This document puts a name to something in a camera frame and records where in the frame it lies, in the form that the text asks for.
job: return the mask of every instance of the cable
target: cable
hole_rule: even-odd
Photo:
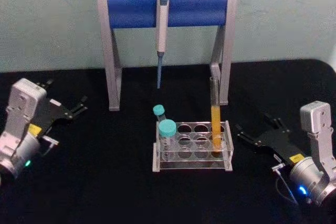
[[[282,177],[282,175],[281,175],[280,173],[279,173],[278,175],[279,175],[279,177],[277,177],[277,180],[275,181],[275,188],[276,188],[278,194],[279,194],[282,198],[284,198],[284,199],[290,201],[291,203],[293,203],[293,204],[295,204],[295,205],[299,205],[298,202],[296,201],[296,199],[295,199],[295,197],[294,197],[292,191],[290,190],[289,186],[287,185],[286,181],[285,181],[284,178]],[[280,178],[281,178],[283,184],[285,185],[285,187],[287,188],[287,191],[289,192],[289,195],[291,196],[292,199],[286,197],[285,195],[283,195],[283,194],[280,192],[279,187],[278,187],[279,179],[280,179]]]

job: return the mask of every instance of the yellow label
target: yellow label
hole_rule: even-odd
[[[30,124],[29,125],[29,128],[28,128],[28,131],[34,136],[34,137],[37,137],[38,133],[41,132],[41,128],[37,125],[34,125],[34,124]]]
[[[302,154],[297,154],[294,156],[291,156],[289,159],[293,161],[294,164],[296,164],[297,162],[303,160],[305,157],[302,156]]]

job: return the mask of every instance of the green led light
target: green led light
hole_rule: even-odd
[[[28,161],[26,162],[26,164],[25,164],[25,167],[29,166],[30,164],[31,164],[31,161],[28,160]]]

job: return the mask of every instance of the test tube with yellow liquid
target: test tube with yellow liquid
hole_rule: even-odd
[[[211,127],[212,127],[212,141],[215,151],[221,151],[221,117],[219,105],[219,80],[210,77],[210,96],[211,96]]]

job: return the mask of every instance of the test tube rack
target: test tube rack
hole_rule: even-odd
[[[164,169],[224,169],[232,171],[233,143],[229,122],[221,122],[222,144],[212,143],[211,122],[176,123],[175,141],[160,142],[159,123],[153,144],[153,172]]]

